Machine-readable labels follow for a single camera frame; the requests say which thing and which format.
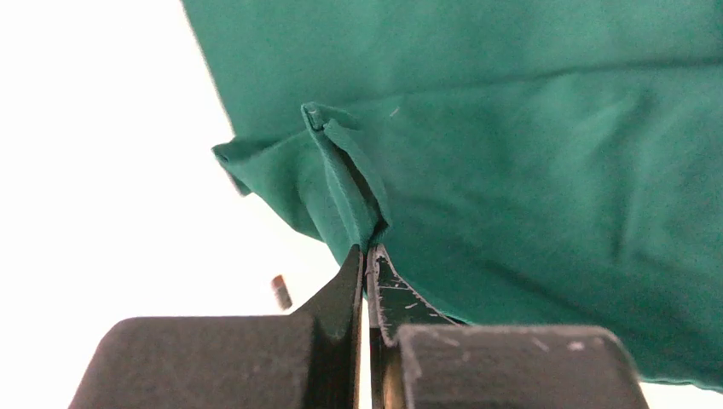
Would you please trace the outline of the dark green surgical drape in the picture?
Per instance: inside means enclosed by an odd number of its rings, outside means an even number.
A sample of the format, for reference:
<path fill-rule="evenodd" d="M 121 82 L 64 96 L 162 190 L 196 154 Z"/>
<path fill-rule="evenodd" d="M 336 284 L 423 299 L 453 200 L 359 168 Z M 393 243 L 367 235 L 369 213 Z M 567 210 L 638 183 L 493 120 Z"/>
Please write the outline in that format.
<path fill-rule="evenodd" d="M 234 184 L 439 313 L 722 388 L 719 1 L 187 1 Z"/>

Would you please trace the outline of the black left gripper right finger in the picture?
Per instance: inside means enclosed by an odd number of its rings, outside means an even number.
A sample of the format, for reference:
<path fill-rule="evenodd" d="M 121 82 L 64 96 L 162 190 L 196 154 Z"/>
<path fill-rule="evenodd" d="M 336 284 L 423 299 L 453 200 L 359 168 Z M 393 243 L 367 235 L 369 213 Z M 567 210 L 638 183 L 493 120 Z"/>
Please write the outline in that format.
<path fill-rule="evenodd" d="M 375 408 L 645 408 L 634 364 L 598 326 L 465 325 L 431 306 L 382 245 L 367 254 Z"/>

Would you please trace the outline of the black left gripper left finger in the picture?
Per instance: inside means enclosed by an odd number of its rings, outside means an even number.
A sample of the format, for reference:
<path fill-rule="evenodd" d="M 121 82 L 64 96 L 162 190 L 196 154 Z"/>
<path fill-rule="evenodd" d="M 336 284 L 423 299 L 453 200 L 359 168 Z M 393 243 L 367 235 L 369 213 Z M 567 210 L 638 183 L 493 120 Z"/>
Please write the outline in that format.
<path fill-rule="evenodd" d="M 365 256 L 289 315 L 137 317 L 100 341 L 72 407 L 355 408 Z"/>

